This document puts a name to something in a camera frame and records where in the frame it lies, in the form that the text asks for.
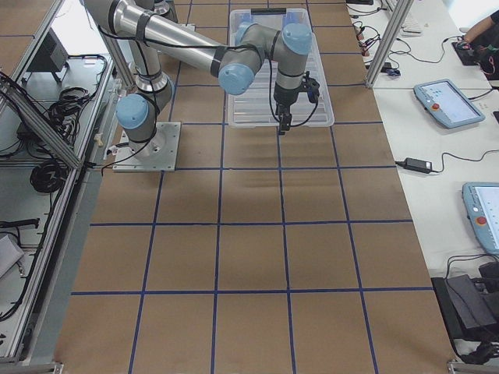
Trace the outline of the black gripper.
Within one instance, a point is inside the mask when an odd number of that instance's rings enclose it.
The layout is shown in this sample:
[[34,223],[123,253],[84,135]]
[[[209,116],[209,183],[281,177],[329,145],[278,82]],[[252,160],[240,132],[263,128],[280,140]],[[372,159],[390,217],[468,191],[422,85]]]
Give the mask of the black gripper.
[[279,118],[279,136],[283,136],[291,128],[291,106],[298,100],[298,96],[298,89],[274,88],[274,100],[276,102],[275,115]]

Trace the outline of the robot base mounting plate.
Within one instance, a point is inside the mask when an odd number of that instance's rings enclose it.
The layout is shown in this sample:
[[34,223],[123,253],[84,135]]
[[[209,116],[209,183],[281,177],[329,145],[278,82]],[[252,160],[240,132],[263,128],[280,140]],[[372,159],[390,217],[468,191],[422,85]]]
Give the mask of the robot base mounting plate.
[[180,122],[158,122],[155,137],[137,156],[133,156],[134,150],[142,147],[138,143],[118,148],[112,170],[115,172],[174,171],[180,134]]

